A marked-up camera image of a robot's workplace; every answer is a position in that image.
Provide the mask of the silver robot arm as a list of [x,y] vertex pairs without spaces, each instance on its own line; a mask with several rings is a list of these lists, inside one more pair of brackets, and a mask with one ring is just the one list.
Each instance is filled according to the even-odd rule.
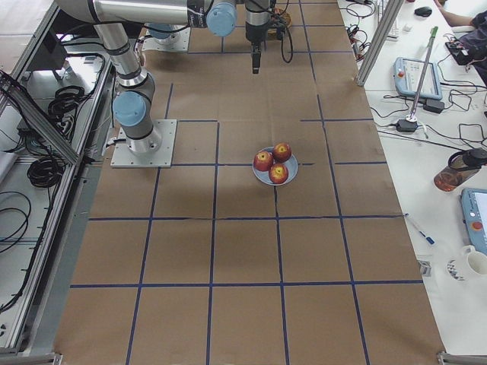
[[153,77],[139,61],[129,42],[124,23],[148,27],[152,34],[172,34],[186,28],[207,28],[228,36],[237,22],[236,1],[59,1],[66,14],[94,26],[115,65],[122,88],[113,101],[113,115],[133,154],[156,151],[163,135],[151,120],[155,92]]

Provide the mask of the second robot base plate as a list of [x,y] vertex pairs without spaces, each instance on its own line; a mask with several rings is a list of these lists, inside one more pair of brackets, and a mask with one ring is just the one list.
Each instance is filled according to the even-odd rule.
[[178,29],[176,33],[148,31],[142,42],[142,51],[187,52],[190,29]]

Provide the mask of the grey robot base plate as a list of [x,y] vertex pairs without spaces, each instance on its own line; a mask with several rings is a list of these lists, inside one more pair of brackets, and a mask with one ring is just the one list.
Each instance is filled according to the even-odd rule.
[[156,119],[151,134],[143,139],[132,139],[120,128],[110,166],[113,168],[169,168],[177,133],[177,120]]

